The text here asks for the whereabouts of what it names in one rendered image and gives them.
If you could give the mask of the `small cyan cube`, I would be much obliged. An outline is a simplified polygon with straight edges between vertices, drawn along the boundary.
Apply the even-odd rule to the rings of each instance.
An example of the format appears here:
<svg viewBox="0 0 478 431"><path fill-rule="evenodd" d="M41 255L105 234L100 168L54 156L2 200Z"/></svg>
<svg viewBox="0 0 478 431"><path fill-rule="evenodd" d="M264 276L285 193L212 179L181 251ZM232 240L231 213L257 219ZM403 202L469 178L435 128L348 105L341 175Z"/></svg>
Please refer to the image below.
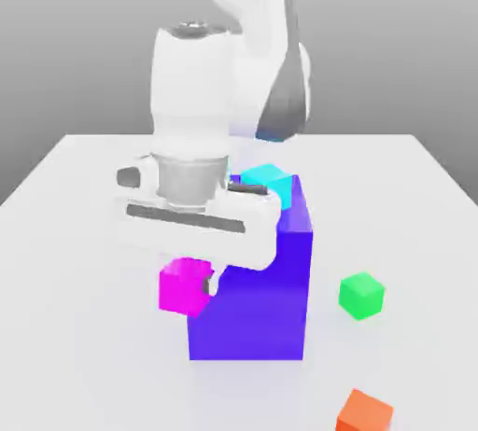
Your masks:
<svg viewBox="0 0 478 431"><path fill-rule="evenodd" d="M283 210L291 207L293 176L272 163L243 170L240 178L243 184L261 185L274 191L281 200Z"/></svg>

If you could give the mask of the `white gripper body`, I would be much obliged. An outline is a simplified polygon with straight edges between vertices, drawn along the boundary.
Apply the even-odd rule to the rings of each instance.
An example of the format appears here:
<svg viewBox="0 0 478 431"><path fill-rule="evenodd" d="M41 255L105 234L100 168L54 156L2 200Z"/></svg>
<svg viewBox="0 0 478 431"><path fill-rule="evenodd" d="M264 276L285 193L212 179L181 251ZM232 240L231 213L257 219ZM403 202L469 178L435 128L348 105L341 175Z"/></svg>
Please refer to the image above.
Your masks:
<svg viewBox="0 0 478 431"><path fill-rule="evenodd" d="M272 191L220 190L201 213L179 212L137 192L113 200L114 232L124 243L257 271L275 259L280 215L281 201Z"/></svg>

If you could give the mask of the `small magenta cube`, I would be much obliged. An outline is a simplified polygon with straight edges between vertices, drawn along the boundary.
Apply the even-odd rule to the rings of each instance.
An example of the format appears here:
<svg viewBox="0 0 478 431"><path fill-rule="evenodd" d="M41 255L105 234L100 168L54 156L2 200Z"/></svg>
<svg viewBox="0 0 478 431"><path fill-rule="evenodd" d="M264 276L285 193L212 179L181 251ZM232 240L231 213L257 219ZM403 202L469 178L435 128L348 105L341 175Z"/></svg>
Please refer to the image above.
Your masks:
<svg viewBox="0 0 478 431"><path fill-rule="evenodd" d="M159 275L159 308L196 318L211 299L209 261L191 257L173 259Z"/></svg>

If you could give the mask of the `small green cube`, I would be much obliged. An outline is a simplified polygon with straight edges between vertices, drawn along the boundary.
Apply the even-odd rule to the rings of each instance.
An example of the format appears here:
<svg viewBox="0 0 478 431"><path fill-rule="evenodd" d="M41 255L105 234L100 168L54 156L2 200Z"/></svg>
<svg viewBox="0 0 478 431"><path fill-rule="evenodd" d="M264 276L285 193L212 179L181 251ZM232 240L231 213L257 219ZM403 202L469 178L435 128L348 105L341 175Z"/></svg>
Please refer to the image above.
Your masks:
<svg viewBox="0 0 478 431"><path fill-rule="evenodd" d="M366 271L344 278L340 283L339 305L356 320L382 311L386 288Z"/></svg>

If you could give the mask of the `small orange cube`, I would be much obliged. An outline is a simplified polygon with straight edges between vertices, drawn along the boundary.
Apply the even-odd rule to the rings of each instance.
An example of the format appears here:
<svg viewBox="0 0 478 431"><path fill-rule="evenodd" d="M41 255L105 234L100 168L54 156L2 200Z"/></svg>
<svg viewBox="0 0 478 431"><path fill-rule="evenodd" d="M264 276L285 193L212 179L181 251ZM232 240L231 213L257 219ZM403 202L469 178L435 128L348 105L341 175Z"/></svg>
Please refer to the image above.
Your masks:
<svg viewBox="0 0 478 431"><path fill-rule="evenodd" d="M394 408L353 389L341 409L335 431L389 431Z"/></svg>

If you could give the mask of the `large purple box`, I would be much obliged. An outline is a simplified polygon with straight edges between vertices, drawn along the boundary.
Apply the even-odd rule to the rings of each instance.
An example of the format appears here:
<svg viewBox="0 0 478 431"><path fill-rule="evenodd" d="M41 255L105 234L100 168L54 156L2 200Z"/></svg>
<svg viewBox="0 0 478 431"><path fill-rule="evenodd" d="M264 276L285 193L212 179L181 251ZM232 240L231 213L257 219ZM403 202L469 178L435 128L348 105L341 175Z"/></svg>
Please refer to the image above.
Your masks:
<svg viewBox="0 0 478 431"><path fill-rule="evenodd" d="M263 271L230 266L218 292L189 318L191 360L303 359L314 232L302 182L277 223L276 256Z"/></svg>

